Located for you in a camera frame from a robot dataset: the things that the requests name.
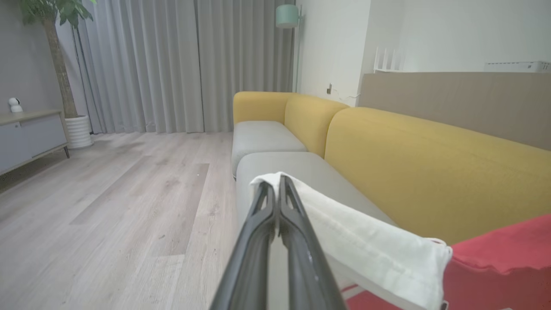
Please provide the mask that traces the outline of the red and white basketball jersey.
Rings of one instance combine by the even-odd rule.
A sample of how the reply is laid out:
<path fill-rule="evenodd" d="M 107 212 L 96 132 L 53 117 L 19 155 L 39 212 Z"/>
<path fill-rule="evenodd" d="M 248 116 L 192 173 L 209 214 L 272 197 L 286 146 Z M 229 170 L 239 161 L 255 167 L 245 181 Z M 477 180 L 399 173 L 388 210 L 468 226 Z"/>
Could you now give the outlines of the red and white basketball jersey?
<path fill-rule="evenodd" d="M 450 247 L 291 181 L 350 310 L 551 310 L 551 214 Z"/>

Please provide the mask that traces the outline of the large yellow sofa backrest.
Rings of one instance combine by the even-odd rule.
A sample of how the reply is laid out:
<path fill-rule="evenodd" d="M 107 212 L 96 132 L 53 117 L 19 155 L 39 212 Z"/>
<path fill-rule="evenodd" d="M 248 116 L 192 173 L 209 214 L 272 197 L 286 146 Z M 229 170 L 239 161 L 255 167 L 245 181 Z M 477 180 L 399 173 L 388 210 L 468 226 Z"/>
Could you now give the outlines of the large yellow sofa backrest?
<path fill-rule="evenodd" d="M 324 159 L 397 226 L 449 245 L 551 214 L 551 151 L 456 126 L 345 108 Z"/>

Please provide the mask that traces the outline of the narrow yellow sofa backrest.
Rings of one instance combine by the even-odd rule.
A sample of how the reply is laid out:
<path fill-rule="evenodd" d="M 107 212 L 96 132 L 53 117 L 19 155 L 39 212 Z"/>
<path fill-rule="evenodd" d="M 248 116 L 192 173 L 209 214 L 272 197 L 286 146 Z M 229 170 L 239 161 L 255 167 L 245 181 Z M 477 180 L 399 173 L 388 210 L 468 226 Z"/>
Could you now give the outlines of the narrow yellow sofa backrest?
<path fill-rule="evenodd" d="M 325 157 L 325 144 L 332 118 L 350 106 L 303 94 L 292 95 L 285 108 L 284 126 L 301 141 L 307 151 Z"/>

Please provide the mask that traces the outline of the flat white box device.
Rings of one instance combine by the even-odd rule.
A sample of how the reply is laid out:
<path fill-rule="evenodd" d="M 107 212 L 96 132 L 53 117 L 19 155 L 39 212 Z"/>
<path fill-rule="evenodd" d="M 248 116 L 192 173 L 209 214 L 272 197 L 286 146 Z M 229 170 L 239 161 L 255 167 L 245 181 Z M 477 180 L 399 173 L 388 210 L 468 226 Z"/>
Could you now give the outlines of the flat white box device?
<path fill-rule="evenodd" d="M 490 62 L 485 63 L 484 72 L 551 73 L 551 62 Z"/>

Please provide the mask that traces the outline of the grey pleated curtains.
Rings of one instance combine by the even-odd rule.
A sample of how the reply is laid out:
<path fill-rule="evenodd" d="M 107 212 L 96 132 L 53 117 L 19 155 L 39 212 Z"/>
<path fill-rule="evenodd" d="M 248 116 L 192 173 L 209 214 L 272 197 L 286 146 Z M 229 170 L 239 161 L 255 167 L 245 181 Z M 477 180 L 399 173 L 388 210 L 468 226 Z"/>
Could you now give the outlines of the grey pleated curtains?
<path fill-rule="evenodd" d="M 84 0 L 74 31 L 93 133 L 228 132 L 240 91 L 292 89 L 295 0 Z"/>

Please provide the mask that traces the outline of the green indoor tree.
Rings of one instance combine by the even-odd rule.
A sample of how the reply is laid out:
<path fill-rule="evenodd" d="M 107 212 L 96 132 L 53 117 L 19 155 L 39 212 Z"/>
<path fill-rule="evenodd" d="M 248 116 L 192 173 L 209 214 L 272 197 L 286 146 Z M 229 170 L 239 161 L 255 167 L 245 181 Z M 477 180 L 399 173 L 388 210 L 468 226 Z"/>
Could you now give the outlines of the green indoor tree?
<path fill-rule="evenodd" d="M 69 23 L 73 29 L 77 29 L 81 19 L 93 20 L 91 13 L 85 8 L 83 0 L 18 0 L 18 3 L 24 24 L 40 23 L 45 29 L 65 117 L 77 118 L 74 96 L 56 25 Z"/>

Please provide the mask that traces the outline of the mint green floor lamp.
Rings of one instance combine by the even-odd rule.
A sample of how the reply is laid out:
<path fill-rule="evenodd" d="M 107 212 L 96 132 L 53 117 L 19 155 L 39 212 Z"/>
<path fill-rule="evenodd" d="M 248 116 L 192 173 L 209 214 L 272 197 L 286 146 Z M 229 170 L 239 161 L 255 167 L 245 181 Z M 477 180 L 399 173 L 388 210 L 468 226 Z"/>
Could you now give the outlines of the mint green floor lamp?
<path fill-rule="evenodd" d="M 275 11 L 275 25 L 279 29 L 293 29 L 294 31 L 294 74 L 293 74 L 293 92 L 298 92 L 299 63 L 301 50 L 301 30 L 302 30 L 302 6 L 292 4 L 283 4 L 278 6 Z"/>

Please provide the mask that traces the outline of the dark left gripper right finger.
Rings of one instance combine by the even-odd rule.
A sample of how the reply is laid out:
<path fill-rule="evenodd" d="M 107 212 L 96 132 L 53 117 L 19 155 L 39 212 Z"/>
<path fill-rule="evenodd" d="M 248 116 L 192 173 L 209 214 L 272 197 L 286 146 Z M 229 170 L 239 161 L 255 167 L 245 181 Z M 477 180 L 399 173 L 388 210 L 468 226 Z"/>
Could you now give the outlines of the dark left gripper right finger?
<path fill-rule="evenodd" d="M 347 310 L 291 177 L 279 186 L 279 224 L 288 250 L 289 310 Z"/>

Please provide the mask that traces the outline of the white router with antennas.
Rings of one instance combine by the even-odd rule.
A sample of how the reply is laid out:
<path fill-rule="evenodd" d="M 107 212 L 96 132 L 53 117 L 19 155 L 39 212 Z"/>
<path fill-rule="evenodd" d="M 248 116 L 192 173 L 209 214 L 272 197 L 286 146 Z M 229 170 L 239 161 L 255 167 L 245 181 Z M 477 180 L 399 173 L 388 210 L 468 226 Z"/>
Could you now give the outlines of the white router with antennas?
<path fill-rule="evenodd" d="M 373 66 L 374 73 L 398 73 L 405 72 L 405 53 L 402 50 L 382 49 L 377 47 L 375 62 Z"/>

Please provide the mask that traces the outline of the low grey TV cabinet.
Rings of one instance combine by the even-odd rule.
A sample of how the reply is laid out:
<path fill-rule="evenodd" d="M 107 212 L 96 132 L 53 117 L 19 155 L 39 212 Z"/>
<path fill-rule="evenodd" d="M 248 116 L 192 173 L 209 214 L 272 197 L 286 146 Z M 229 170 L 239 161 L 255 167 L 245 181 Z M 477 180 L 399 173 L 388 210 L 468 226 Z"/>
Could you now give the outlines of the low grey TV cabinet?
<path fill-rule="evenodd" d="M 0 114 L 0 175 L 63 149 L 69 138 L 63 110 Z"/>

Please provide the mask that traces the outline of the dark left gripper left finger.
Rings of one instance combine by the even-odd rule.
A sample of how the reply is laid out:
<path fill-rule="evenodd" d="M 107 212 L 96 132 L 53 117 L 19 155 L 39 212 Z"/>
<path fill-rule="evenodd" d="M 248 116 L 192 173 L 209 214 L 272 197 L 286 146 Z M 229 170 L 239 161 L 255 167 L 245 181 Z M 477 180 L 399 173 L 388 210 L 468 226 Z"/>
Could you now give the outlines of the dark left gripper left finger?
<path fill-rule="evenodd" d="M 273 186 L 259 183 L 209 310 L 267 310 L 275 202 Z"/>

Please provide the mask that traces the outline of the small grey sofa seat cushion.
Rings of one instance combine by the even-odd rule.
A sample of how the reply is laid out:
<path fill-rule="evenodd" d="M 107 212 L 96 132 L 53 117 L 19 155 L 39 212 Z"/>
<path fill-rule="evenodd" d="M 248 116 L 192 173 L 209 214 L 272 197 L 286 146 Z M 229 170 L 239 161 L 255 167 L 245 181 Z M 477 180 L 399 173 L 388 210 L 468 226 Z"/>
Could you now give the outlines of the small grey sofa seat cushion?
<path fill-rule="evenodd" d="M 305 151 L 305 145 L 280 122 L 239 122 L 233 131 L 232 175 L 237 177 L 240 160 L 252 153 Z"/>

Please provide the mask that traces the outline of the white ribbed plant pot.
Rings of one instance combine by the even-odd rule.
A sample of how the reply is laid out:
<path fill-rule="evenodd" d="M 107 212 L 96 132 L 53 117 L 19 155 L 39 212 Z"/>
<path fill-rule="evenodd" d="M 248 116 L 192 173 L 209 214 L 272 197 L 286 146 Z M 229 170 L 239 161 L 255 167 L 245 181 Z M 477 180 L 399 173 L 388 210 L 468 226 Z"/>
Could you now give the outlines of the white ribbed plant pot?
<path fill-rule="evenodd" d="M 65 124 L 69 149 L 85 149 L 94 144 L 90 134 L 92 130 L 88 115 L 79 115 L 76 118 L 65 118 Z"/>

